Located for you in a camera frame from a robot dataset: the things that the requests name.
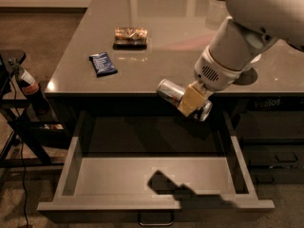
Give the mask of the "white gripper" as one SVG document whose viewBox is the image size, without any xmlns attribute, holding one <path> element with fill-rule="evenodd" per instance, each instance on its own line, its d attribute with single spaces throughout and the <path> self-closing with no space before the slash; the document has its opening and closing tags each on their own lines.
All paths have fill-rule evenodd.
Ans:
<svg viewBox="0 0 304 228">
<path fill-rule="evenodd" d="M 209 101 L 212 92 L 227 88 L 239 77 L 243 68 L 244 64 L 229 63 L 226 66 L 218 62 L 207 46 L 194 66 L 196 81 L 185 89 L 178 110 L 185 117 L 198 112 L 199 118 L 207 118 L 212 109 Z"/>
</svg>

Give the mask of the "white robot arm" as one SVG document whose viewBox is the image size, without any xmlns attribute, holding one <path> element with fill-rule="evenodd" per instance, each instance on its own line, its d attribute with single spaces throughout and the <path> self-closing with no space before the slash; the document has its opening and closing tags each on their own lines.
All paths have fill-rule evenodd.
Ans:
<svg viewBox="0 0 304 228">
<path fill-rule="evenodd" d="M 196 81 L 179 105 L 184 116 L 233 83 L 279 39 L 304 48 L 304 0 L 225 0 L 229 15 L 195 64 Z"/>
</svg>

